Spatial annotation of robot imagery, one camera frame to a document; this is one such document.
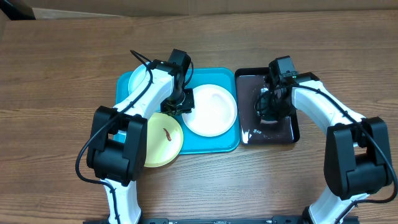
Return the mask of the green scrubbing sponge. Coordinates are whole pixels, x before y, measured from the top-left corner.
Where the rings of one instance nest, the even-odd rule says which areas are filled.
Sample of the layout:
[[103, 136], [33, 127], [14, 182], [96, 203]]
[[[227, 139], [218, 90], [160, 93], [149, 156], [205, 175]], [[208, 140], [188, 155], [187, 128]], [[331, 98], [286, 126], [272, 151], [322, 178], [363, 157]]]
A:
[[259, 114], [264, 121], [278, 121], [279, 108], [274, 93], [270, 93], [261, 98], [259, 102]]

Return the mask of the white plate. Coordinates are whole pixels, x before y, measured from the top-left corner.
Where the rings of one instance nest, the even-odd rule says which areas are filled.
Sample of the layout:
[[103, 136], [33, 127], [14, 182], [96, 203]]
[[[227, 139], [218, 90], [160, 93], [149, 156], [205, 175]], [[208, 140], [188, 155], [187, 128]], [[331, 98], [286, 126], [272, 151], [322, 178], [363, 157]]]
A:
[[182, 115], [186, 127], [203, 137], [226, 133], [235, 123], [238, 109], [236, 100], [225, 88], [206, 84], [193, 89], [195, 107]]

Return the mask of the light blue plate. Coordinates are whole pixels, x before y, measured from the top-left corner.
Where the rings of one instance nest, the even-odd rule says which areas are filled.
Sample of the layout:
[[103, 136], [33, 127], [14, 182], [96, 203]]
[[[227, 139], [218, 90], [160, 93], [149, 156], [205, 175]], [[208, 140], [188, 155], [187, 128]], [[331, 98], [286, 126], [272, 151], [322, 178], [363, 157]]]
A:
[[150, 74], [147, 67], [142, 64], [138, 66], [130, 76], [128, 82], [128, 93], [131, 95], [135, 91], [140, 94], [149, 83]]

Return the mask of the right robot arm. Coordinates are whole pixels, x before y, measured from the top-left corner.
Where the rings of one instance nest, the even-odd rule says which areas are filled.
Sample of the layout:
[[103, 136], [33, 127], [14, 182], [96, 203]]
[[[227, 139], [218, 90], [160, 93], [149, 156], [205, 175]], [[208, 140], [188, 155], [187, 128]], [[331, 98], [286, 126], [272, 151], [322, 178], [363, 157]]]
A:
[[387, 125], [381, 118], [365, 118], [349, 109], [312, 72], [297, 72], [289, 56], [269, 64], [266, 82], [269, 87], [254, 105], [263, 121], [276, 123], [300, 110], [326, 135], [326, 188], [304, 209], [301, 223], [342, 223], [361, 203], [384, 204], [397, 197], [394, 189], [388, 198], [369, 198], [397, 185]]

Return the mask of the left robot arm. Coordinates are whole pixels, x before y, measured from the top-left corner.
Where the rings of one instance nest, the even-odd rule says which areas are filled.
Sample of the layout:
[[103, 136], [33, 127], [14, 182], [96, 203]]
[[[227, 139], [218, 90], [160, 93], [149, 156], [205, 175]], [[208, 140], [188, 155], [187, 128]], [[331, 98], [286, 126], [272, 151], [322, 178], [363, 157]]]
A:
[[95, 111], [90, 138], [79, 153], [94, 170], [96, 177], [90, 182], [105, 187], [108, 223], [144, 221], [136, 181], [144, 169], [150, 117], [156, 111], [177, 116], [194, 107], [186, 77], [193, 63], [186, 52], [174, 49], [166, 61], [132, 54], [141, 65], [130, 76], [129, 95], [112, 108]]

